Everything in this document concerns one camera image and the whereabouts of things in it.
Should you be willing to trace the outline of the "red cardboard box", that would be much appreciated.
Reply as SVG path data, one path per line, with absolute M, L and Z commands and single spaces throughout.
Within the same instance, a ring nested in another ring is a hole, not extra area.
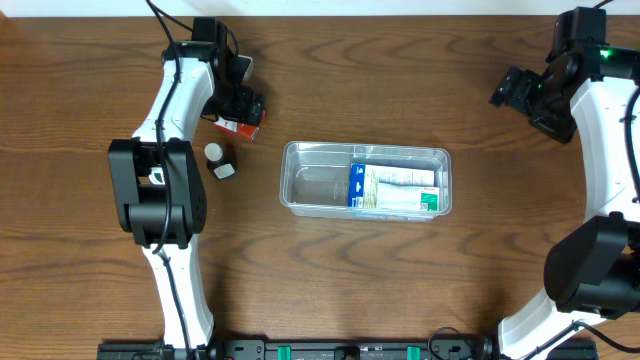
M 241 137 L 245 140 L 253 142 L 260 130 L 262 123 L 266 120 L 267 114 L 265 110 L 262 110 L 258 117 L 257 125 L 249 125 L 244 123 L 239 123 L 232 120 L 224 119 L 219 116 L 218 119 L 214 122 L 214 125 L 221 131 L 226 132 L 231 135 L 235 135 Z

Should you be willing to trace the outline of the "blue illustrated box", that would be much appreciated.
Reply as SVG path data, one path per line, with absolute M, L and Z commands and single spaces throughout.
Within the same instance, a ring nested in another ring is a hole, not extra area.
M 354 163 L 350 169 L 347 206 L 358 209 L 394 210 L 376 207 L 375 201 L 379 183 L 437 187 L 435 185 L 435 173 L 432 170 Z

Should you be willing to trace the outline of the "white green box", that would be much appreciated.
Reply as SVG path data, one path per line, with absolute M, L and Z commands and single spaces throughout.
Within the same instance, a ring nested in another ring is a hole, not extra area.
M 439 194 L 438 187 L 379 183 L 375 205 L 394 210 L 438 211 Z

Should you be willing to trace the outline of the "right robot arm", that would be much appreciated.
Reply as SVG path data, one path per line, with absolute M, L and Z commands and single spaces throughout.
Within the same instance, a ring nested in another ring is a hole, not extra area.
M 572 336 L 639 310 L 639 54 L 571 40 L 547 63 L 511 68 L 490 102 L 561 143 L 579 136 L 584 222 L 549 251 L 543 289 L 485 340 L 486 359 L 573 354 Z

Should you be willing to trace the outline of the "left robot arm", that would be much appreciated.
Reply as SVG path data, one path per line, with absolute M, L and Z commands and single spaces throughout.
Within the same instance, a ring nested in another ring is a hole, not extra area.
M 163 79 L 146 118 L 115 139 L 108 162 L 121 228 L 132 235 L 155 279 L 164 316 L 163 358 L 189 359 L 209 349 L 215 327 L 199 265 L 207 216 L 193 140 L 206 116 L 259 124 L 264 99 L 245 86 L 253 60 L 226 44 L 191 40 L 162 54 Z

